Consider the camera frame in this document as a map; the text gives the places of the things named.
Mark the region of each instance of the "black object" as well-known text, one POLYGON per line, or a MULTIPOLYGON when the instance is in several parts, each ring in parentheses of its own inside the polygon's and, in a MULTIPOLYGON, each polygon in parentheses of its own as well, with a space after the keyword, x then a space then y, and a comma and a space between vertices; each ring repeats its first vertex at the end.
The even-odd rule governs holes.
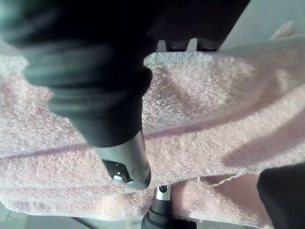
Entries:
POLYGON ((198 50, 218 50, 248 2, 0 1, 0 32, 28 59, 27 80, 53 92, 50 111, 69 118, 109 175, 146 188, 142 96, 152 74, 144 58, 161 39, 170 51, 184 51, 191 38, 198 50))
POLYGON ((264 170, 257 190, 274 229, 305 228, 305 163, 264 170))
POLYGON ((144 215, 141 229, 196 229, 196 222, 173 217, 171 189, 169 185, 159 186, 156 199, 144 215))

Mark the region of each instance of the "black fabric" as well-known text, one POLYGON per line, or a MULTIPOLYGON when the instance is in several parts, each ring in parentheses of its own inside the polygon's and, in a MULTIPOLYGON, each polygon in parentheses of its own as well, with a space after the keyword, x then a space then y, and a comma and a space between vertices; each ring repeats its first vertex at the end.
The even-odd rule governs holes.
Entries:
POLYGON ((142 96, 152 78, 143 59, 155 51, 157 40, 222 41, 248 2, 0 1, 3 12, 12 12, 0 15, 0 32, 24 51, 27 80, 54 92, 50 110, 70 118, 90 145, 106 147, 128 141, 142 128, 142 96), (81 49, 95 51, 92 62, 82 52, 66 53, 81 49))
POLYGON ((257 189, 275 229, 305 228, 305 164, 264 170, 257 189))

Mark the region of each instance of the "metal piece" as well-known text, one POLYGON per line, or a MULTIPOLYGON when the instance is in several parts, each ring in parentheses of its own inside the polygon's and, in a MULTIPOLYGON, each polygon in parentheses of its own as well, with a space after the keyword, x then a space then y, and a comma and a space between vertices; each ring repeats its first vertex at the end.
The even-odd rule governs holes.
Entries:
POLYGON ((158 200, 171 200, 171 186, 159 186, 156 191, 156 199, 158 200))
POLYGON ((145 144, 142 131, 139 131, 131 140, 113 147, 95 147, 103 161, 110 161, 124 165, 120 167, 107 167, 109 175, 120 183, 125 183, 131 188, 145 189, 151 180, 150 166, 146 159, 145 144))

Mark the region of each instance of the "pink towel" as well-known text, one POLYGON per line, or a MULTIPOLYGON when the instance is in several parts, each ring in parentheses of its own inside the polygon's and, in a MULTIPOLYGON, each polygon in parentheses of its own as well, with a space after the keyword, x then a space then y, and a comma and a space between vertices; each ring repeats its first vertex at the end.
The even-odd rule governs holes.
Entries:
POLYGON ((145 213, 154 188, 175 183, 178 217, 269 228, 257 174, 305 160, 304 57, 304 37, 148 57, 154 77, 143 128, 152 182, 134 192, 108 177, 67 119, 48 113, 47 89, 18 73, 26 61, 2 56, 0 200, 33 215, 119 220, 145 213))

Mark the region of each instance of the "floor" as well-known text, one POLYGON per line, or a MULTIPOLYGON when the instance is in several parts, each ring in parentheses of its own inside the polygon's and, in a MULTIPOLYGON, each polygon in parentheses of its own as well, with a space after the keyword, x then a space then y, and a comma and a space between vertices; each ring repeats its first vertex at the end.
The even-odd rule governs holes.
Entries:
POLYGON ((0 221, 27 219, 27 217, 28 217, 27 214, 10 211, 6 209, 6 207, 3 204, 0 203, 0 221))

